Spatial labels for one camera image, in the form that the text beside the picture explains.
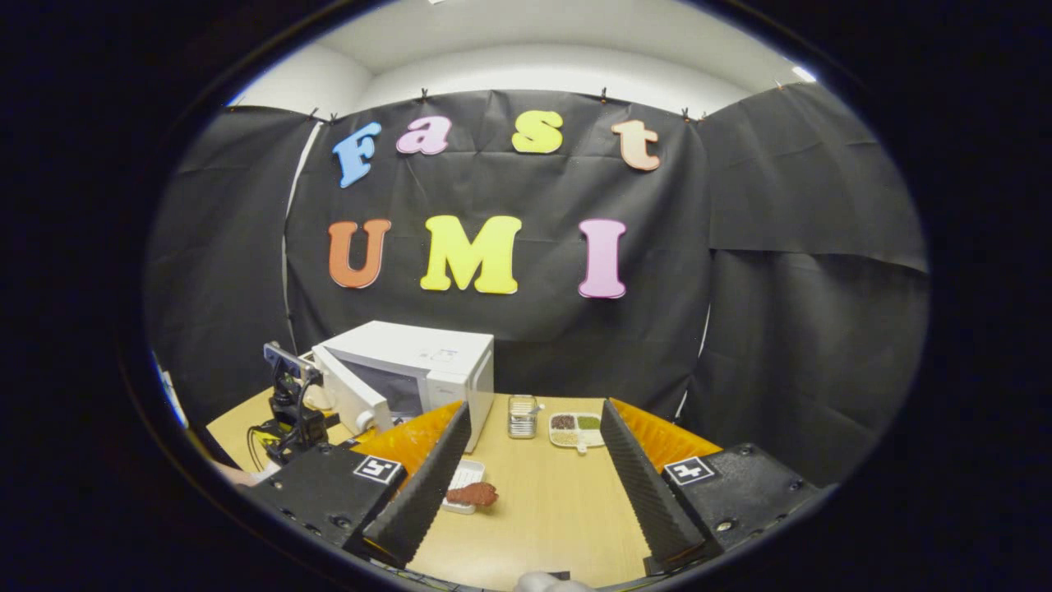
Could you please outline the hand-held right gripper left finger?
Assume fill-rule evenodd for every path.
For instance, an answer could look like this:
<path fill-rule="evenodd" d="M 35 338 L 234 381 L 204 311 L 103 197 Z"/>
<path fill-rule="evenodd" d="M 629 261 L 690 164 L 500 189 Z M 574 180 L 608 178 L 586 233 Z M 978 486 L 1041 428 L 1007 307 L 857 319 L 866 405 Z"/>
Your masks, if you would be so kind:
<path fill-rule="evenodd" d="M 350 449 L 320 443 L 247 495 L 333 548 L 404 568 L 431 528 L 470 435 L 468 405 L 451 402 Z"/>

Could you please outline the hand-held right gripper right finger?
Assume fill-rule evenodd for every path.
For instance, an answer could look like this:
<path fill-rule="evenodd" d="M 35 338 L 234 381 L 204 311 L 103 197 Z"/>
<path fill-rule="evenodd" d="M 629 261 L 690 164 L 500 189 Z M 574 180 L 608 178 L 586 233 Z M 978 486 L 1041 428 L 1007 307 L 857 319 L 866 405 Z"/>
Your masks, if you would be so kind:
<path fill-rule="evenodd" d="M 600 433 L 648 546 L 651 576 L 758 540 L 823 494 L 755 443 L 715 446 L 621 400 L 602 404 Z"/>

